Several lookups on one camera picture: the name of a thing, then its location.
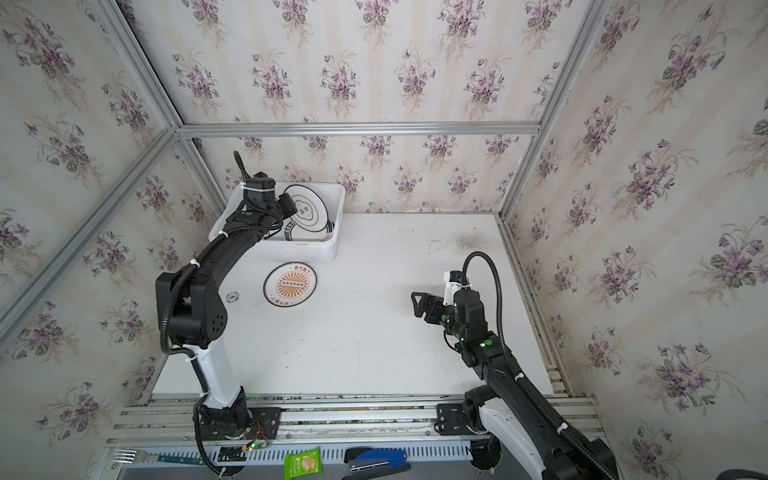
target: snack package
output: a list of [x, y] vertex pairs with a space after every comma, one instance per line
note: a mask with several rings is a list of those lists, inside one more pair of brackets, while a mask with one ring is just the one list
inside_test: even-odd
[[323, 464], [320, 463], [320, 447], [295, 455], [286, 455], [285, 480], [323, 473]]

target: metal bracket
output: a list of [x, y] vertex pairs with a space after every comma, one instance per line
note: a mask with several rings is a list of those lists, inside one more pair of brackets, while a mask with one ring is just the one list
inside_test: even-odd
[[439, 403], [435, 431], [440, 435], [475, 435], [467, 426], [462, 403]]
[[[253, 440], [256, 438], [259, 429], [255, 426], [256, 422], [259, 422], [264, 430], [264, 436], [267, 440], [274, 440], [277, 438], [277, 429], [280, 427], [280, 407], [268, 407], [268, 408], [254, 408], [248, 409], [253, 415], [254, 426], [251, 426], [250, 430], [243, 435], [242, 440]], [[200, 437], [204, 442], [213, 440], [231, 440], [219, 433], [216, 430], [215, 425], [200, 424]]]

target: blue stapler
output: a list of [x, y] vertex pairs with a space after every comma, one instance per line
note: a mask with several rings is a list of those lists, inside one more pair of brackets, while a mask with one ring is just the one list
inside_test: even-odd
[[344, 455], [349, 474], [343, 480], [366, 480], [407, 472], [411, 469], [407, 459], [405, 450], [349, 449]]

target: purple flower pattern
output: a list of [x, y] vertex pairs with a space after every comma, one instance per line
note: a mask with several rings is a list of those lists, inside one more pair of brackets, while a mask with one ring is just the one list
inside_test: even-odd
[[555, 267], [554, 273], [552, 274], [552, 280], [550, 281], [552, 286], [550, 294], [553, 296], [560, 296], [563, 292], [569, 290], [571, 293], [576, 293], [576, 290], [578, 289], [576, 284], [581, 283], [581, 278], [576, 274], [577, 269], [578, 260], [574, 260], [573, 254], [568, 255], [565, 258], [558, 258], [558, 264]]
[[592, 61], [596, 61], [592, 71], [602, 70], [608, 63], [609, 57], [614, 53], [616, 44], [629, 31], [634, 31], [640, 22], [640, 0], [626, 0], [616, 3], [608, 8], [608, 13], [603, 20], [603, 34], [595, 45]]
[[558, 144], [554, 138], [550, 138], [547, 146], [542, 148], [541, 153], [538, 155], [538, 163], [534, 172], [534, 177], [536, 178], [536, 185], [534, 187], [541, 188], [544, 186], [547, 177], [558, 171], [560, 160]]
[[346, 190], [346, 201], [351, 204], [357, 200], [360, 184], [365, 181], [360, 170], [353, 170], [349, 165], [339, 165], [338, 173], [333, 180], [344, 186]]
[[368, 202], [368, 208], [366, 208], [367, 214], [388, 214], [389, 208], [387, 205], [389, 200], [380, 200], [378, 202]]
[[[111, 421], [112, 409], [103, 401], [96, 402], [90, 393], [92, 383], [83, 382], [79, 388], [71, 385], [70, 383], [67, 387], [64, 400], [46, 407], [48, 414], [35, 422], [35, 426], [40, 430], [50, 430], [51, 435], [57, 440], [68, 438], [72, 431], [82, 433], [84, 438], [91, 433], [96, 433], [100, 421], [105, 420], [107, 423]], [[57, 415], [58, 421], [52, 422], [48, 415]]]
[[475, 172], [468, 171], [466, 167], [456, 167], [450, 177], [445, 179], [449, 186], [449, 197], [458, 203], [466, 197], [467, 190], [478, 181]]
[[587, 222], [592, 225], [598, 219], [596, 213], [602, 210], [600, 205], [595, 203], [594, 198], [597, 191], [592, 187], [592, 182], [588, 182], [581, 190], [575, 190], [571, 198], [571, 208], [565, 214], [565, 223], [568, 229], [565, 234], [573, 237], [581, 225]]
[[528, 231], [531, 242], [528, 244], [528, 248], [533, 247], [539, 240], [547, 240], [549, 238], [551, 225], [549, 224], [547, 207], [542, 207], [540, 211], [536, 212], [531, 222], [531, 229]]
[[609, 326], [605, 329], [594, 327], [591, 342], [584, 345], [584, 369], [588, 372], [597, 369], [610, 370], [614, 376], [621, 374], [621, 358], [618, 350], [621, 338], [616, 336], [616, 329]]
[[203, 36], [212, 35], [216, 46], [225, 42], [223, 26], [219, 22], [219, 2], [222, 0], [181, 0], [181, 3], [192, 8], [197, 27], [203, 32]]
[[374, 48], [383, 44], [389, 37], [386, 16], [392, 4], [399, 2], [400, 0], [355, 0], [357, 8], [362, 10], [362, 29], [366, 40], [373, 38], [376, 41]]
[[540, 98], [531, 106], [531, 110], [528, 112], [529, 117], [538, 118], [541, 111], [544, 110], [544, 105], [549, 97], [549, 91], [552, 89], [554, 80], [558, 75], [558, 68], [560, 68], [560, 62], [556, 61], [549, 68], [549, 72], [538, 79], [538, 85], [536, 90], [533, 90], [533, 93]]
[[465, 48], [469, 48], [467, 38], [478, 34], [480, 18], [485, 17], [484, 3], [485, 0], [442, 0], [437, 19], [445, 21], [448, 27], [440, 34], [438, 52], [445, 51], [445, 63], [464, 56]]
[[61, 102], [66, 98], [78, 110], [86, 103], [84, 78], [73, 75], [74, 59], [64, 50], [64, 39], [51, 26], [19, 5], [0, 5], [0, 22], [5, 46], [14, 48], [22, 67], [37, 65], [43, 74], [43, 86]]
[[490, 165], [496, 165], [512, 144], [520, 141], [520, 135], [485, 135], [485, 144], [488, 148], [485, 151], [485, 161], [491, 161]]
[[469, 115], [469, 120], [481, 120], [491, 111], [490, 105], [498, 101], [498, 94], [505, 87], [502, 65], [508, 60], [506, 57], [498, 57], [492, 63], [488, 63], [487, 58], [478, 60], [480, 72], [472, 71], [464, 87], [472, 93], [472, 98], [464, 103], [464, 113]]
[[672, 144], [663, 138], [656, 151], [641, 152], [640, 160], [629, 166], [632, 181], [621, 184], [612, 195], [616, 198], [611, 213], [621, 212], [619, 218], [630, 215], [637, 219], [637, 208], [650, 210], [656, 200], [666, 200], [669, 190], [675, 185], [675, 172], [680, 162], [698, 163], [690, 155], [691, 150], [679, 150], [672, 153]]
[[59, 326], [54, 318], [55, 309], [55, 303], [43, 302], [40, 313], [19, 332], [11, 344], [12, 359], [24, 359], [34, 354], [41, 357], [42, 362], [50, 359], [61, 362], [61, 354], [66, 349], [77, 352], [78, 338], [69, 327]]
[[677, 466], [680, 452], [674, 448], [672, 432], [669, 430], [652, 429], [643, 422], [637, 429], [637, 436], [632, 440], [627, 438], [622, 444], [632, 457], [632, 461], [628, 462], [631, 471], [638, 474], [645, 472], [662, 480], [684, 479], [680, 467]]
[[174, 245], [176, 245], [176, 240], [171, 237], [164, 238], [159, 242], [152, 242], [152, 247], [147, 248], [149, 256], [154, 258], [156, 270], [174, 272], [179, 267], [179, 256]]
[[525, 275], [531, 281], [531, 286], [536, 290], [541, 290], [541, 265], [538, 262], [538, 258], [534, 258], [532, 262], [528, 261], [525, 265]]
[[174, 217], [174, 202], [169, 201], [170, 193], [164, 182], [157, 175], [150, 175], [144, 180], [142, 188], [136, 191], [136, 198], [142, 210], [152, 209], [154, 217], [161, 223], [171, 223]]
[[155, 129], [147, 124], [149, 114], [144, 110], [144, 101], [121, 81], [123, 73], [118, 72], [112, 84], [103, 84], [101, 90], [109, 98], [109, 111], [114, 114], [118, 126], [131, 127], [131, 138], [136, 145], [146, 147], [154, 139]]
[[[763, 102], [763, 110], [768, 110], [768, 98]], [[739, 139], [741, 142], [728, 150], [727, 157], [740, 159], [742, 165], [729, 172], [728, 176], [745, 175], [754, 178], [760, 168], [768, 172], [768, 118], [758, 120], [752, 127], [752, 133], [742, 131]]]
[[311, 182], [312, 176], [306, 170], [300, 170], [296, 165], [285, 165], [280, 179], [284, 182]]
[[[158, 260], [155, 257], [155, 266], [162, 270], [163, 265], [161, 264], [159, 267], [157, 265]], [[149, 327], [144, 325], [144, 322], [139, 317], [138, 307], [138, 303], [133, 300], [126, 302], [125, 298], [123, 298], [117, 309], [104, 312], [104, 319], [98, 325], [105, 332], [109, 332], [110, 345], [129, 342], [131, 345], [136, 346], [142, 339], [150, 339]]]
[[656, 278], [653, 266], [648, 262], [637, 259], [637, 252], [632, 247], [627, 247], [623, 252], [611, 251], [611, 255], [603, 259], [605, 272], [597, 272], [589, 280], [592, 288], [589, 291], [594, 296], [594, 301], [611, 308], [610, 301], [617, 305], [622, 300], [634, 298], [634, 293], [640, 289], [640, 280], [646, 277]]
[[309, 30], [310, 24], [306, 21], [307, 5], [310, 0], [272, 0], [272, 3], [283, 10], [283, 28], [286, 30], [286, 36], [290, 39], [296, 36], [299, 39], [299, 48], [306, 44], [312, 32]]
[[709, 367], [712, 354], [702, 343], [688, 348], [673, 341], [669, 346], [659, 346], [658, 351], [660, 359], [648, 359], [637, 366], [646, 372], [637, 384], [649, 388], [648, 399], [661, 403], [668, 412], [672, 404], [678, 412], [693, 408], [704, 415], [708, 406], [715, 405], [723, 385], [732, 397], [746, 399], [736, 385], [738, 378]]
[[[302, 121], [305, 124], [308, 123], [317, 123], [317, 120], [314, 117], [304, 117]], [[320, 137], [320, 136], [314, 136], [314, 137], [302, 137], [304, 141], [306, 142], [306, 149], [310, 152], [310, 156], [317, 160], [318, 163], [322, 163], [326, 158], [328, 158], [328, 152], [326, 151], [326, 147], [328, 146], [328, 137]]]
[[421, 172], [413, 170], [410, 165], [398, 165], [397, 174], [392, 177], [392, 181], [397, 187], [397, 197], [403, 202], [410, 202], [413, 198], [413, 191], [416, 184], [422, 182]]
[[178, 64], [174, 69], [178, 85], [191, 90], [192, 104], [195, 108], [201, 109], [206, 117], [216, 114], [221, 106], [214, 100], [219, 98], [219, 92], [216, 90], [216, 84], [219, 82], [200, 63], [204, 56], [203, 52], [190, 51], [187, 57], [178, 53], [174, 53], [173, 56]]
[[442, 212], [440, 207], [444, 202], [442, 200], [427, 200], [422, 202], [422, 206], [417, 210], [420, 213], [436, 214]]
[[195, 192], [192, 194], [184, 194], [181, 198], [181, 206], [184, 207], [184, 211], [187, 213], [187, 219], [197, 223], [204, 230], [207, 230], [208, 225], [205, 221], [205, 208], [203, 207], [203, 196]]
[[415, 49], [413, 53], [406, 49], [402, 54], [402, 65], [395, 70], [395, 73], [402, 84], [402, 92], [400, 92], [402, 104], [404, 107], [409, 107], [411, 112], [422, 106], [425, 97], [424, 88], [429, 79], [435, 77], [435, 69], [432, 68], [434, 60], [434, 58], [422, 58], [422, 54]]
[[85, 152], [85, 132], [79, 126], [69, 124], [64, 117], [59, 115], [56, 121], [36, 117], [37, 124], [24, 123], [27, 134], [38, 144], [38, 160], [61, 165], [72, 173], [72, 180], [78, 180], [85, 187], [94, 182], [101, 189], [104, 174], [101, 165], [96, 165]]
[[757, 33], [755, 33], [755, 38], [752, 39], [749, 45], [747, 47], [751, 47], [752, 45], [755, 45], [760, 39], [763, 37], [763, 35], [766, 34], [768, 31], [768, 3], [763, 3], [762, 5], [758, 5], [755, 7], [755, 10], [753, 14], [751, 15], [751, 18], [760, 18], [763, 17], [763, 24], [760, 26], [760, 28], [757, 29]]
[[478, 213], [478, 212], [490, 212], [493, 210], [493, 207], [491, 207], [491, 204], [487, 204], [483, 201], [483, 199], [476, 199], [473, 198], [472, 201], [469, 202], [469, 206], [462, 209], [462, 212], [472, 212], [472, 213]]
[[131, 400], [138, 402], [145, 394], [152, 382], [152, 377], [157, 371], [157, 359], [153, 356], [141, 360], [136, 370], [125, 375], [125, 380], [120, 384], [123, 390], [128, 392]]
[[592, 165], [592, 155], [598, 156], [603, 147], [610, 145], [616, 133], [616, 122], [621, 114], [631, 109], [625, 105], [626, 100], [614, 103], [614, 98], [606, 95], [603, 104], [596, 107], [591, 115], [584, 120], [587, 133], [578, 139], [576, 143], [576, 156], [573, 165], [583, 167]]
[[549, 317], [549, 333], [552, 335], [554, 344], [557, 345], [560, 350], [565, 347], [566, 339], [573, 341], [571, 330], [565, 326], [563, 317], [560, 315]]
[[573, 0], [529, 0], [525, 3], [525, 14], [530, 17], [523, 28], [523, 45], [531, 45], [528, 54], [544, 47], [552, 21], [558, 17], [563, 7], [570, 8], [572, 3]]
[[83, 256], [83, 263], [91, 269], [94, 276], [100, 275], [102, 270], [108, 271], [110, 281], [116, 286], [121, 286], [123, 282], [133, 285], [133, 279], [136, 277], [136, 259], [127, 257], [130, 250], [120, 239], [121, 235], [111, 231], [99, 235], [91, 245], [88, 255]]
[[352, 100], [357, 98], [355, 88], [360, 82], [349, 63], [355, 57], [355, 54], [348, 51], [342, 52], [338, 58], [333, 55], [323, 57], [326, 66], [320, 72], [320, 87], [328, 89], [328, 111], [333, 111], [337, 120], [346, 118], [349, 110], [354, 108]]
[[240, 185], [240, 182], [243, 181], [243, 179], [240, 178], [240, 172], [236, 172], [232, 168], [225, 168], [224, 173], [224, 186], [227, 190], [234, 190], [237, 188], [237, 185]]
[[263, 90], [262, 104], [265, 110], [272, 111], [275, 120], [285, 117], [287, 108], [290, 107], [287, 99], [290, 98], [291, 80], [277, 62], [282, 57], [281, 51], [271, 51], [266, 57], [260, 54], [251, 55], [256, 62], [250, 72], [253, 76], [253, 86]]
[[424, 164], [429, 165], [429, 171], [440, 170], [448, 163], [448, 157], [453, 155], [456, 137], [452, 135], [427, 135], [424, 148], [429, 152], [424, 156]]
[[768, 227], [768, 215], [758, 218], [751, 227], [733, 223], [723, 225], [726, 231], [717, 242], [722, 253], [714, 254], [709, 260], [701, 257], [699, 264], [702, 270], [694, 270], [690, 274], [707, 283], [696, 293], [709, 303], [717, 298], [727, 305], [723, 300], [725, 292], [738, 300], [737, 289], [742, 286], [768, 283], [768, 252], [763, 241], [755, 238], [755, 229], [761, 227]]
[[724, 48], [727, 36], [734, 33], [721, 29], [726, 19], [724, 10], [719, 15], [713, 15], [710, 3], [696, 17], [689, 30], [672, 37], [674, 43], [668, 55], [671, 65], [664, 69], [661, 78], [656, 77], [656, 88], [648, 94], [649, 99], [657, 99], [656, 106], [649, 113], [662, 114], [667, 108], [674, 108], [674, 100], [683, 96], [686, 83], [705, 69], [716, 70], [722, 63], [725, 50], [716, 50]]
[[27, 240], [29, 229], [20, 223], [12, 223], [16, 210], [0, 210], [0, 282], [12, 283], [14, 275], [32, 278], [43, 263], [38, 252], [42, 240]]
[[[236, 124], [249, 124], [252, 123], [248, 117], [238, 117], [235, 115]], [[266, 149], [262, 145], [263, 141], [261, 137], [238, 137], [243, 141], [243, 146], [249, 157], [255, 158], [257, 163], [261, 163], [266, 157]]]
[[363, 155], [362, 162], [371, 166], [371, 171], [381, 169], [389, 160], [387, 157], [391, 153], [389, 148], [394, 142], [391, 135], [373, 135], [372, 137], [363, 137], [360, 141], [360, 147], [365, 147], [368, 151]]

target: white plate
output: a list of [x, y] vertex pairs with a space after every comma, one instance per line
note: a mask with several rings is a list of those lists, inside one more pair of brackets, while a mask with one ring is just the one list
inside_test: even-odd
[[274, 306], [294, 306], [308, 299], [317, 286], [315, 270], [306, 263], [286, 263], [266, 276], [264, 297]]
[[293, 220], [288, 220], [285, 230], [283, 231], [286, 240], [293, 242], [324, 242], [330, 240], [333, 237], [333, 223], [328, 220], [325, 229], [320, 232], [310, 232], [299, 227]]
[[326, 205], [309, 188], [303, 185], [289, 185], [285, 189], [298, 210], [290, 219], [304, 230], [309, 232], [322, 232], [328, 223], [328, 209]]

